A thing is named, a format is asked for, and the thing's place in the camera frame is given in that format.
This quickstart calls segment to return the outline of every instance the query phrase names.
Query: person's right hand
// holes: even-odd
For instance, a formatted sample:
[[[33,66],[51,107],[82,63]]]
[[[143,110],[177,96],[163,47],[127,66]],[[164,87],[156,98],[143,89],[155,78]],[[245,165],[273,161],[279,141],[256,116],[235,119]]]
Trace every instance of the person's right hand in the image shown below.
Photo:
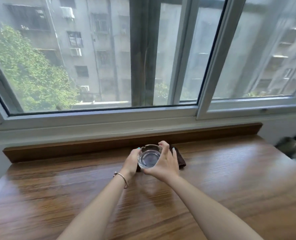
[[[161,141],[158,144],[162,148],[160,158],[152,168],[144,169],[144,173],[165,182],[170,177],[179,175],[177,153],[173,148],[173,154],[171,154],[169,144],[166,141]]]

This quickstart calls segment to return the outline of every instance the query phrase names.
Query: forearm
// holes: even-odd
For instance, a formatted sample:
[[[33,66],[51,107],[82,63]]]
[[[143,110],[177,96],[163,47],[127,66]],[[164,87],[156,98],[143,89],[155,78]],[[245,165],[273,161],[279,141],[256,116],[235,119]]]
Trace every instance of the forearm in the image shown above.
[[[131,176],[120,171],[127,182]],[[70,223],[57,240],[102,239],[109,217],[121,196],[125,181],[116,175],[100,194]]]
[[[208,240],[262,240],[244,221],[185,179],[173,176],[166,183],[189,209]]]

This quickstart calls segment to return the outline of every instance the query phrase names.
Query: person's right arm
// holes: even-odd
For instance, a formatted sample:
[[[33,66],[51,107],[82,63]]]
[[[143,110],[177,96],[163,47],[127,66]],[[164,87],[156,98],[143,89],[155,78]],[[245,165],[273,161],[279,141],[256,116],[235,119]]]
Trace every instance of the person's right arm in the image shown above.
[[[169,185],[186,205],[208,240],[262,240],[244,221],[179,176],[176,151],[161,141],[161,156],[156,165],[145,169]]]

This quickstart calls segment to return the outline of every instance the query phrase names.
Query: hand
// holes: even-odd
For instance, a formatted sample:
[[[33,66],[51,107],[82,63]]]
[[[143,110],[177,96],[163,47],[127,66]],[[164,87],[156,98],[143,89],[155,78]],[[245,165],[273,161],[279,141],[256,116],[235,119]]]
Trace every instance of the hand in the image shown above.
[[[144,173],[154,176],[160,181],[167,182],[170,177],[179,175],[177,153],[173,148],[173,154],[171,154],[169,144],[166,141],[161,141],[158,144],[162,147],[160,158],[152,168],[144,169]]]
[[[120,170],[120,173],[126,178],[127,182],[136,173],[139,152],[140,148],[133,149]]]

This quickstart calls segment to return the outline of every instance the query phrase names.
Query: person's left arm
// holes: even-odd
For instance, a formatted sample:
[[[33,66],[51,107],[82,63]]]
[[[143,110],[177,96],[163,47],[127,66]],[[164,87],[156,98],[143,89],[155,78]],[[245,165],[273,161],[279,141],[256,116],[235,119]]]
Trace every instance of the person's left arm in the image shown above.
[[[140,149],[132,150],[119,171],[127,182],[136,173],[139,151]],[[73,219],[57,240],[102,239],[124,186],[125,181],[122,176],[118,174],[114,176],[99,195]]]

